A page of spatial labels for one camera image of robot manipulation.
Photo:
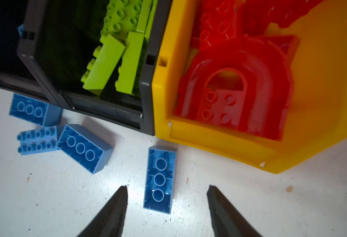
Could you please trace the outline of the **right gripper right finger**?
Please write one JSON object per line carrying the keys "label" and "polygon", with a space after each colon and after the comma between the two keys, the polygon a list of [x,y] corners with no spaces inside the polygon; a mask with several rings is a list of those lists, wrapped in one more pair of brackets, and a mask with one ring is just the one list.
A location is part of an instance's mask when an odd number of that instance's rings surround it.
{"label": "right gripper right finger", "polygon": [[209,186],[207,198],[216,237],[261,236],[216,186]]}

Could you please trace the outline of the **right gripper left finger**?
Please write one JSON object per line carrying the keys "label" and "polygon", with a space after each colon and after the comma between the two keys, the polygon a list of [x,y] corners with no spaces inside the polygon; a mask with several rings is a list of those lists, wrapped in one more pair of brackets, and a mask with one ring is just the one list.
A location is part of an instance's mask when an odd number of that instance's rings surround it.
{"label": "right gripper left finger", "polygon": [[120,186],[78,237],[121,237],[127,206],[127,186]]}

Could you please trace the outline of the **red arch lego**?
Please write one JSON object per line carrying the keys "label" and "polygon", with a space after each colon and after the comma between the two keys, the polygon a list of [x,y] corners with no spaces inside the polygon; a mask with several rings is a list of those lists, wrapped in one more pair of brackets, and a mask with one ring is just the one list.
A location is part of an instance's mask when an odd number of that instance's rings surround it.
{"label": "red arch lego", "polygon": [[178,117],[280,141],[294,81],[296,36],[244,37],[194,56],[178,86]]}

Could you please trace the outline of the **green lego brick top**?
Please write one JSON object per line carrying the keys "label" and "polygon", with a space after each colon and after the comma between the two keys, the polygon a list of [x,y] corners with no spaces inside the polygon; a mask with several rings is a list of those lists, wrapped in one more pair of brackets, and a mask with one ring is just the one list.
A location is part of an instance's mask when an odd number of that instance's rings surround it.
{"label": "green lego brick top", "polygon": [[111,35],[107,36],[93,52],[93,58],[81,77],[82,87],[97,96],[101,95],[125,49],[122,42]]}

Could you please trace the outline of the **red lego brick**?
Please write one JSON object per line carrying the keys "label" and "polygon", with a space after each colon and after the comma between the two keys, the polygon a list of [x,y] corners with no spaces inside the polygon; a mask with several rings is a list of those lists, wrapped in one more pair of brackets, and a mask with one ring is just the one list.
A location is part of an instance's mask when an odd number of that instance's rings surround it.
{"label": "red lego brick", "polygon": [[199,1],[191,36],[191,47],[206,50],[242,36],[244,1]]}

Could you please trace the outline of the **lone green lego brick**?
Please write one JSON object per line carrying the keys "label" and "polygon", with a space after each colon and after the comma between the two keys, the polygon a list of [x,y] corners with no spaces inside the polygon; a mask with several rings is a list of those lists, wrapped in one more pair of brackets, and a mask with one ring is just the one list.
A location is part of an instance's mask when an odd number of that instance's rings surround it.
{"label": "lone green lego brick", "polygon": [[101,30],[100,42],[103,43],[109,35],[125,42],[130,32],[144,33],[146,25],[142,19],[143,1],[110,1]]}

